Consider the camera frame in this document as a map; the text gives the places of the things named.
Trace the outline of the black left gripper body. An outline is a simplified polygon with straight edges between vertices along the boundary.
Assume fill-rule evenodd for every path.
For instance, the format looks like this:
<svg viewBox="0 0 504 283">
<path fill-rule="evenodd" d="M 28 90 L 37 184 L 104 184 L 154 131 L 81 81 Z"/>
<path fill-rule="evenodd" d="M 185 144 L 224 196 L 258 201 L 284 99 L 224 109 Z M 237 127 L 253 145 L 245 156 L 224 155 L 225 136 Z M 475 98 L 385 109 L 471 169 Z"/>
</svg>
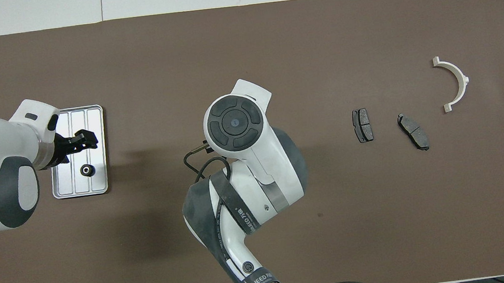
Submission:
<svg viewBox="0 0 504 283">
<path fill-rule="evenodd" d="M 63 137 L 58 134 L 54 138 L 54 152 L 52 155 L 53 166 L 59 166 L 63 164 L 68 164 L 70 162 L 69 155 L 78 153 L 76 146 L 72 145 L 70 140 L 71 137 Z"/>
</svg>

